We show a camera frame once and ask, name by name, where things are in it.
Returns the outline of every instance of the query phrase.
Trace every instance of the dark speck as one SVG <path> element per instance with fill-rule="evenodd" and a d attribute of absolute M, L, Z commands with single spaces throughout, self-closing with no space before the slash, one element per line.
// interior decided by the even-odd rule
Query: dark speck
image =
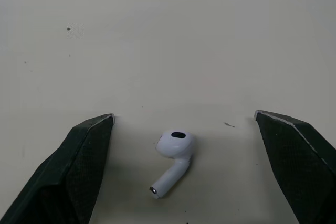
<path fill-rule="evenodd" d="M 225 123 L 225 122 L 224 122 L 224 124 L 225 124 L 226 126 L 230 126 L 230 127 L 232 127 L 232 128 L 235 128 L 235 127 L 236 127 L 236 126 L 233 126 L 233 125 L 228 124 L 228 123 Z"/>

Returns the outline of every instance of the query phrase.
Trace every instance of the wireless earbud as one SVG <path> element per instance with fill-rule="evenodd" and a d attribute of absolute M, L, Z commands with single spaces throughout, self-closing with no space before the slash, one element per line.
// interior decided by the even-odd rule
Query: wireless earbud
<path fill-rule="evenodd" d="M 165 157 L 174 158 L 175 164 L 150 187 L 155 199 L 162 198 L 188 170 L 194 144 L 194 136 L 184 131 L 166 131 L 160 137 L 156 150 Z"/>

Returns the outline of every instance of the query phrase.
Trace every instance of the white earbud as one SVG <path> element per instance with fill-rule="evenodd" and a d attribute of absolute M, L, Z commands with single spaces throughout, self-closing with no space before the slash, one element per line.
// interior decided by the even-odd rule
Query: white earbud
<path fill-rule="evenodd" d="M 194 136 L 184 131 L 166 131 L 160 137 L 156 150 L 165 157 L 174 158 L 175 164 L 150 187 L 155 199 L 162 198 L 188 170 L 194 144 Z"/>

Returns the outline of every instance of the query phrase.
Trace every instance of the earbud stem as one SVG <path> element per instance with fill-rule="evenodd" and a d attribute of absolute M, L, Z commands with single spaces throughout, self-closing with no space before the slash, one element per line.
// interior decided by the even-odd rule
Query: earbud stem
<path fill-rule="evenodd" d="M 188 170 L 190 159 L 179 158 L 150 188 L 154 198 L 162 198 Z"/>

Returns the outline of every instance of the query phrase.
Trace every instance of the white table surface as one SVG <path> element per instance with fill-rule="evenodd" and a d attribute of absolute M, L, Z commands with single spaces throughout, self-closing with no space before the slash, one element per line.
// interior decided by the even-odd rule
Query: white table surface
<path fill-rule="evenodd" d="M 335 21 L 336 0 L 0 0 L 0 216 L 74 125 L 112 112 L 91 223 L 297 223 L 253 115 L 336 146 Z M 154 200 L 175 127 L 195 162 Z"/>

